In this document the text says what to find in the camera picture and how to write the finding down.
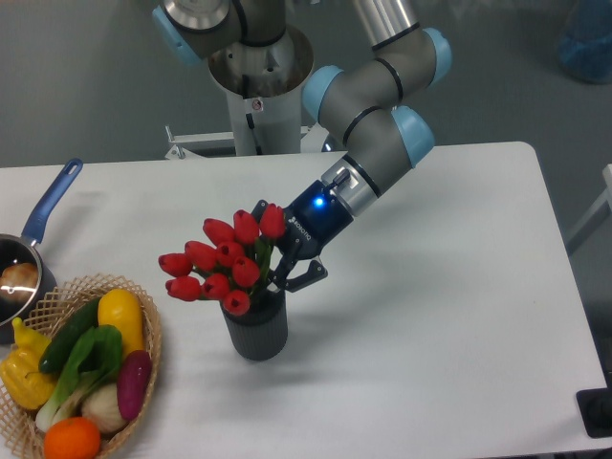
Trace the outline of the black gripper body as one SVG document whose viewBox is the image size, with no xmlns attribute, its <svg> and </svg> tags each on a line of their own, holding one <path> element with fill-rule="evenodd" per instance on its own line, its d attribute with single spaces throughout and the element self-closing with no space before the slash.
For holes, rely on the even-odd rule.
<svg viewBox="0 0 612 459">
<path fill-rule="evenodd" d="M 277 240 L 285 254 L 299 242 L 296 260 L 319 256 L 322 249 L 354 220 L 322 181 L 315 181 L 283 208 L 286 230 Z"/>
</svg>

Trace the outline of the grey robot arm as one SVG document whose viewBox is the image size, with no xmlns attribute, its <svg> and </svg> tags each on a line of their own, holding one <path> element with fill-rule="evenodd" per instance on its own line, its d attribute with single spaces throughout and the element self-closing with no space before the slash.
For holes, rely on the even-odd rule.
<svg viewBox="0 0 612 459">
<path fill-rule="evenodd" d="M 434 145 L 404 101 L 448 73 L 448 41 L 422 28 L 407 1 L 354 7 L 374 58 L 352 72 L 315 69 L 311 45 L 287 23 L 281 1 L 163 1 L 152 13 L 167 46 L 185 63 L 206 63 L 225 92 L 237 155 L 296 153 L 303 113 L 345 150 L 287 206 L 281 260 L 264 276 L 272 291 L 323 278 L 323 247 Z"/>
</svg>

